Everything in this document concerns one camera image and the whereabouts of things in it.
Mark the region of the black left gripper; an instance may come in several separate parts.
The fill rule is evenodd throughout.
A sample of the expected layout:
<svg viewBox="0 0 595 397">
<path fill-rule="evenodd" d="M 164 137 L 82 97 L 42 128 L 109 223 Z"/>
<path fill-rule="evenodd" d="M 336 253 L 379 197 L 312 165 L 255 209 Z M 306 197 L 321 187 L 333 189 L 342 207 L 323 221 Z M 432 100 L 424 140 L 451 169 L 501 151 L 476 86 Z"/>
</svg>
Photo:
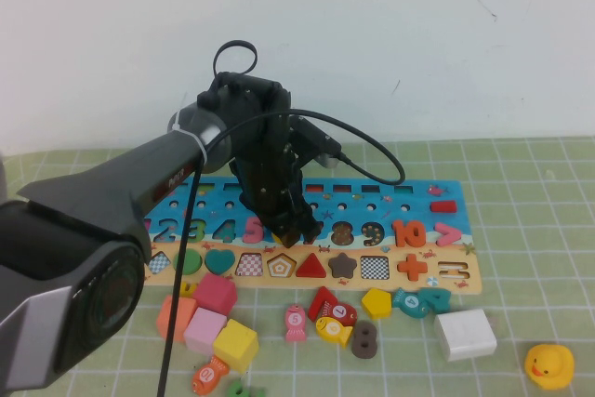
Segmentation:
<svg viewBox="0 0 595 397">
<path fill-rule="evenodd" d="M 223 72 L 197 103 L 227 128 L 236 128 L 227 141 L 243 205 L 263 225 L 278 230 L 284 247 L 295 245 L 301 235 L 314 242 L 321 224 L 303 198 L 296 156 L 287 147 L 290 125 L 283 112 L 290 109 L 290 93 L 276 81 Z"/>
</svg>

